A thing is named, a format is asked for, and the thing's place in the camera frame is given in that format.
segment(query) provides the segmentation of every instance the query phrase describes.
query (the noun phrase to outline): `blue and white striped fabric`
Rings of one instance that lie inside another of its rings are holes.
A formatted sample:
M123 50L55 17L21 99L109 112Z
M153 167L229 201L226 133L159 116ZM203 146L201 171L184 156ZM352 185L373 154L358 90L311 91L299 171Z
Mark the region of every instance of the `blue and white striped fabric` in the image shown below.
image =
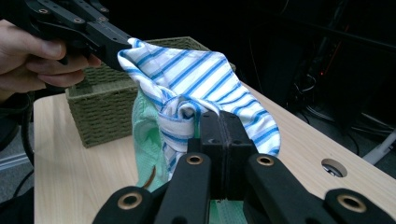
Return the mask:
M280 136L276 122L239 81L226 57L214 51L169 49L137 38L119 52L120 65L155 104L169 178L197 137L199 118L207 110L237 115L260 153L276 156Z

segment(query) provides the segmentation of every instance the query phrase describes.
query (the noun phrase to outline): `fingernail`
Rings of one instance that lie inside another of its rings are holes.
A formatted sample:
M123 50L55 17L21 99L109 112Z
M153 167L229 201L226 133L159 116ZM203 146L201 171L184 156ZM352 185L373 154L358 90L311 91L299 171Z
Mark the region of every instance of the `fingernail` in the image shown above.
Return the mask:
M56 42L44 41L43 50L51 57L59 57L62 53L62 46Z

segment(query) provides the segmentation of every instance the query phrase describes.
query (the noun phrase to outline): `wooden desk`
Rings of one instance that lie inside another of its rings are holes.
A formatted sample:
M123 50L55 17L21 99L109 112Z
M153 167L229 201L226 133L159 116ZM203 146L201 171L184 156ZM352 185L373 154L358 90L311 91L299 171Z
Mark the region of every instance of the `wooden desk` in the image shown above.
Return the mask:
M396 219L395 179L250 90L279 126L279 158L311 193L352 189ZM137 181L132 137L86 149L69 111L64 95L35 102L35 223L92 223L112 193ZM347 175L326 173L324 159Z

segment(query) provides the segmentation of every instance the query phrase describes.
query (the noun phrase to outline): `woven basket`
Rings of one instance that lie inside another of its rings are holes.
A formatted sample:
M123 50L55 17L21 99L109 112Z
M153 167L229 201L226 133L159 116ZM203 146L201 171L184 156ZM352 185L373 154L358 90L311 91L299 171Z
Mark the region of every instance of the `woven basket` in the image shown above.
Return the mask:
M209 50L191 37L148 40L173 49ZM104 63L84 69L85 79L66 89L66 99L84 147L93 147L132 134L132 106L137 86L129 76Z

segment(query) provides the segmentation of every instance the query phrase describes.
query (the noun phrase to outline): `wooden table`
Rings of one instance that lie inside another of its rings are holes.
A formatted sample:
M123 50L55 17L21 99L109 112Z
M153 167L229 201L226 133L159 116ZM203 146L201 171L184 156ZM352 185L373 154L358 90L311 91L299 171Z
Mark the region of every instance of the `wooden table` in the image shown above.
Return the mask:
M396 180L256 91L281 134L279 158L309 192L352 189L396 219ZM339 162L345 177L322 162ZM92 223L116 190L137 181L132 136L84 148L64 94L35 102L35 223Z

